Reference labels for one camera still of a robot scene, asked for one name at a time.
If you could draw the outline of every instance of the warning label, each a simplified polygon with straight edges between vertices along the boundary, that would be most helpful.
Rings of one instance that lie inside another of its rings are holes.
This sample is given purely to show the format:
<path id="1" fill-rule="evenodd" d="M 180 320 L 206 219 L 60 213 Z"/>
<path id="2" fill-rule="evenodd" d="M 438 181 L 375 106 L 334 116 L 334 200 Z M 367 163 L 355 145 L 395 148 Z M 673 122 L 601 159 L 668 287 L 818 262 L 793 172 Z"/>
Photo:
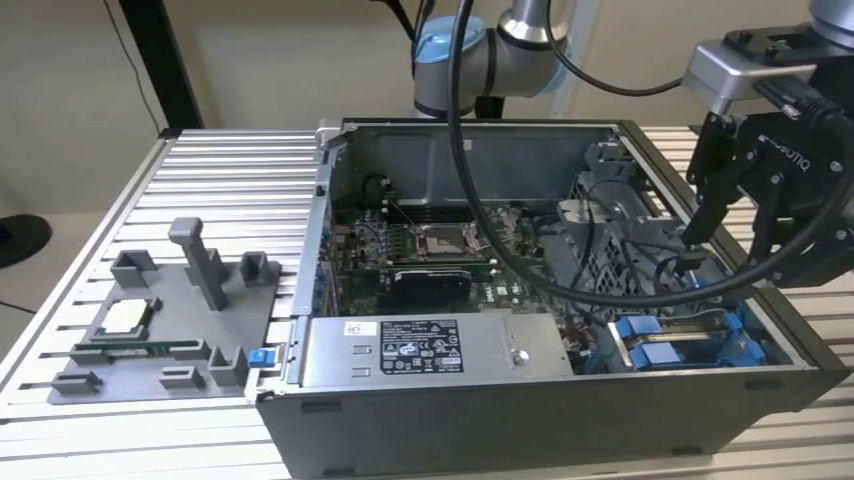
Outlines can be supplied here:
<path id="1" fill-rule="evenodd" d="M 457 320 L 381 322 L 379 341 L 386 375 L 463 371 Z"/>

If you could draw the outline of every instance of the wire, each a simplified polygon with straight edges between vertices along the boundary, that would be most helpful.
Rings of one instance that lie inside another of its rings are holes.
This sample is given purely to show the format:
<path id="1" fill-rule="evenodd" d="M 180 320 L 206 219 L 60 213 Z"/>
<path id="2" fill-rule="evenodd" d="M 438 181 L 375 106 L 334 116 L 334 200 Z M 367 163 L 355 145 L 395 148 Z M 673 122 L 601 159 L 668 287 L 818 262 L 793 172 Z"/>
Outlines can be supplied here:
<path id="1" fill-rule="evenodd" d="M 413 75 L 415 75 L 415 57 L 418 57 L 418 43 L 425 31 L 425 24 L 433 10 L 437 7 L 437 0 L 422 0 L 418 4 L 418 13 L 415 14 L 415 37 L 413 39 L 413 48 L 410 49 L 410 66 L 413 67 Z"/>
<path id="2" fill-rule="evenodd" d="M 590 188 L 587 189 L 587 192 L 585 192 L 585 197 L 586 198 L 593 198 L 593 191 L 597 189 L 597 187 L 599 185 L 606 185 L 609 183 L 615 183 L 618 185 L 626 185 L 627 187 L 631 187 L 631 184 L 626 181 L 626 180 L 621 180 L 618 178 L 606 178 L 605 180 L 599 180 L 597 183 L 594 183 Z"/>
<path id="3" fill-rule="evenodd" d="M 377 238 L 377 243 L 382 247 L 383 246 L 383 239 L 381 238 L 379 232 L 374 229 L 374 227 L 371 227 L 367 223 L 358 223 L 357 225 L 359 227 L 365 228 L 366 230 L 369 230 L 374 234 L 374 237 Z"/>
<path id="4" fill-rule="evenodd" d="M 415 41 L 415 29 L 413 28 L 413 23 L 410 22 L 410 17 L 406 15 L 406 10 L 403 9 L 403 5 L 401 5 L 401 0 L 379 0 L 386 4 L 386 6 L 391 9 L 391 12 L 395 14 L 395 18 L 398 19 L 398 23 L 401 24 L 401 28 L 406 32 L 406 36 L 410 37 L 410 41 Z"/>
<path id="5" fill-rule="evenodd" d="M 389 205 L 391 205 L 398 209 L 398 211 L 401 212 L 401 215 L 403 215 L 403 218 L 406 218 L 406 221 L 410 222 L 410 224 L 415 227 L 418 231 L 421 231 L 422 226 L 418 223 L 415 223 L 415 220 L 413 220 L 413 218 L 406 214 L 406 212 L 403 211 L 401 206 L 394 202 L 394 200 L 389 200 Z"/>
<path id="6" fill-rule="evenodd" d="M 561 48 L 561 45 L 558 45 L 558 41 L 555 40 L 555 34 L 551 31 L 551 0 L 546 1 L 546 38 L 549 39 L 551 50 L 554 51 L 558 60 L 567 68 L 567 70 L 573 72 L 573 75 L 575 75 L 599 90 L 613 93 L 614 95 L 622 95 L 625 97 L 650 97 L 653 95 L 658 95 L 660 93 L 665 93 L 682 85 L 682 77 L 680 77 L 676 80 L 665 83 L 664 85 L 660 85 L 658 87 L 642 89 L 622 88 L 603 82 L 593 75 L 585 73 L 585 71 L 573 63 L 573 60 L 570 60 L 570 58 L 566 56 L 566 54 L 563 53 L 563 49 Z"/>
<path id="7" fill-rule="evenodd" d="M 587 235 L 585 237 L 585 248 L 582 249 L 582 257 L 578 260 L 578 270 L 575 271 L 575 275 L 573 276 L 573 281 L 570 282 L 570 285 L 569 285 L 570 288 L 578 287 L 578 282 L 582 279 L 582 275 L 585 274 L 585 271 L 590 268 L 590 258 L 593 256 L 593 242 L 595 240 L 595 234 L 597 234 L 597 222 L 595 222 L 595 219 L 593 218 L 593 208 L 590 206 L 590 190 L 587 190 L 586 197 L 587 197 L 586 198 L 587 200 Z M 593 309 L 586 310 L 574 301 L 570 301 L 570 306 L 573 307 L 573 310 L 578 312 L 578 314 L 585 318 L 587 322 L 595 323 L 599 327 L 605 328 L 605 323 L 591 313 Z"/>
<path id="8" fill-rule="evenodd" d="M 629 245 L 635 247 L 639 252 L 643 251 L 641 249 L 641 247 L 658 248 L 660 250 L 666 250 L 666 251 L 673 252 L 673 253 L 682 253 L 684 252 L 684 250 L 681 250 L 680 248 L 674 247 L 673 245 L 668 245 L 666 243 L 642 242 L 639 240 L 631 240 L 630 238 L 623 238 L 621 240 L 621 242 L 626 242 Z"/>
<path id="9" fill-rule="evenodd" d="M 415 76 L 415 55 L 418 54 L 418 43 L 422 38 L 422 29 L 425 28 L 425 23 L 422 22 L 422 19 L 425 18 L 425 3 L 427 3 L 427 0 L 418 2 L 418 12 L 415 13 L 415 36 L 410 45 L 410 68 L 413 70 L 413 76 Z"/>
<path id="10" fill-rule="evenodd" d="M 718 297 L 734 290 L 748 287 L 754 282 L 765 280 L 777 269 L 784 266 L 785 262 L 798 256 L 804 250 L 813 244 L 814 238 L 829 227 L 830 222 L 837 221 L 840 211 L 848 204 L 852 194 L 854 193 L 854 123 L 845 115 L 836 113 L 821 118 L 821 122 L 816 125 L 818 130 L 824 130 L 826 134 L 837 137 L 842 144 L 842 155 L 845 166 L 841 178 L 837 181 L 826 201 L 822 203 L 817 215 L 812 218 L 810 223 L 804 227 L 793 239 L 781 247 L 781 249 L 768 257 L 758 265 L 748 266 L 726 279 L 710 283 L 704 287 L 673 292 L 665 295 L 643 295 L 637 297 L 621 297 L 614 295 L 601 295 L 583 292 L 555 284 L 546 278 L 539 277 L 527 271 L 525 263 L 514 256 L 510 249 L 501 242 L 501 238 L 495 229 L 490 225 L 489 216 L 483 209 L 483 204 L 478 196 L 478 189 L 471 178 L 471 170 L 466 159 L 466 150 L 463 148 L 463 128 L 461 119 L 459 93 L 461 93 L 461 70 L 463 59 L 463 39 L 466 34 L 466 26 L 469 17 L 471 16 L 471 8 L 474 0 L 462 0 L 458 9 L 458 15 L 454 22 L 454 30 L 451 35 L 451 48 L 449 58 L 449 136 L 451 156 L 454 166 L 462 184 L 466 200 L 471 208 L 473 215 L 479 225 L 479 230 L 493 245 L 493 251 L 498 260 L 501 260 L 507 268 L 529 282 L 529 284 L 547 292 L 549 294 L 567 298 L 581 303 L 591 305 L 603 305 L 615 308 L 627 309 L 649 309 L 666 307 L 672 305 L 682 305 L 696 303 L 710 298 Z"/>
<path id="11" fill-rule="evenodd" d="M 32 309 L 30 309 L 27 307 L 22 307 L 20 305 L 15 305 L 14 303 L 4 302 L 3 300 L 0 300 L 0 306 L 12 308 L 15 310 L 20 310 L 22 312 L 30 313 L 31 315 L 36 314 L 35 310 L 32 310 Z"/>
<path id="12" fill-rule="evenodd" d="M 655 293 L 661 293 L 665 288 L 665 284 L 662 283 L 662 275 L 665 274 L 665 270 L 668 270 L 668 265 L 670 265 L 670 263 L 678 259 L 680 255 L 672 255 L 661 262 L 658 262 L 658 265 L 655 265 L 655 273 L 653 273 L 653 289 L 655 290 Z"/>
<path id="13" fill-rule="evenodd" d="M 134 59 L 131 58 L 131 53 L 128 52 L 128 47 L 124 44 L 124 38 L 122 37 L 122 32 L 119 31 L 119 24 L 116 23 L 116 17 L 112 14 L 112 8 L 110 7 L 108 0 L 102 0 L 104 4 L 104 8 L 107 9 L 107 15 L 110 15 L 110 23 L 112 24 L 112 30 L 116 32 L 116 38 L 119 39 L 119 45 L 122 45 L 122 51 L 124 52 L 124 58 L 128 60 L 131 64 L 131 68 L 134 69 L 134 78 L 136 79 L 136 88 L 139 90 L 139 96 L 143 99 L 143 104 L 146 105 L 146 110 L 148 111 L 148 116 L 151 117 L 151 123 L 155 124 L 155 133 L 160 134 L 160 122 L 158 122 L 158 117 L 155 116 L 155 112 L 151 109 L 151 104 L 148 103 L 148 98 L 146 97 L 146 90 L 143 89 L 143 80 L 139 76 L 139 69 L 136 68 L 136 64 L 134 63 Z"/>

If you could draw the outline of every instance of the green circuit board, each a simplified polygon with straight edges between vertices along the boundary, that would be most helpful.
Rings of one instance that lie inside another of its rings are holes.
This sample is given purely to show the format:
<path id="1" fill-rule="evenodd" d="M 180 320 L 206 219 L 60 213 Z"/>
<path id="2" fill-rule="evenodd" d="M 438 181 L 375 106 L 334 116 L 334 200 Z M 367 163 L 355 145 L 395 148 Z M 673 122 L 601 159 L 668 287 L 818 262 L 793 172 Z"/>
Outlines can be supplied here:
<path id="1" fill-rule="evenodd" d="M 493 208 L 489 215 L 506 246 L 533 271 L 551 279 L 533 222 L 521 209 Z M 567 311 L 562 301 L 534 291 L 493 258 L 474 222 L 389 223 L 382 216 L 366 214 L 335 233 L 342 315 L 474 313 L 501 309 L 563 315 Z M 449 276 L 461 284 L 454 285 L 447 302 L 418 305 L 418 298 L 409 301 L 397 298 L 401 295 L 397 282 L 405 275 Z"/>

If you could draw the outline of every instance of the black pole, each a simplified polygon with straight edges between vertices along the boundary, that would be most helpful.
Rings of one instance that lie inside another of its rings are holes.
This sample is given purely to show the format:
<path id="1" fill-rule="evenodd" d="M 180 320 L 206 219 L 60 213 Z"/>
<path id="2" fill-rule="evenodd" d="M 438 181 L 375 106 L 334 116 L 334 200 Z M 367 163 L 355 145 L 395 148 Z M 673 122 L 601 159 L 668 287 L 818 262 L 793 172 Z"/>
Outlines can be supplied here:
<path id="1" fill-rule="evenodd" d="M 204 128 L 163 0 L 119 0 L 170 128 Z"/>

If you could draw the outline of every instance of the motherboard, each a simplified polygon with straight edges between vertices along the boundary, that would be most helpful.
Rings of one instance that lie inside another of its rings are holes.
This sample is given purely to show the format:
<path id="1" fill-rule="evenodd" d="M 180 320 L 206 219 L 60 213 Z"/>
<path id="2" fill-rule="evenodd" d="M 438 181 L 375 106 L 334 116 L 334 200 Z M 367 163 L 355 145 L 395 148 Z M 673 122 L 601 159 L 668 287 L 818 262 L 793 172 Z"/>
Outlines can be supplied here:
<path id="1" fill-rule="evenodd" d="M 490 209 L 495 228 L 530 269 L 553 278 L 534 218 L 522 207 Z M 358 221 L 334 227 L 342 315 L 567 313 L 566 305 L 535 291 L 491 256 L 467 209 L 426 212 L 389 203 Z"/>

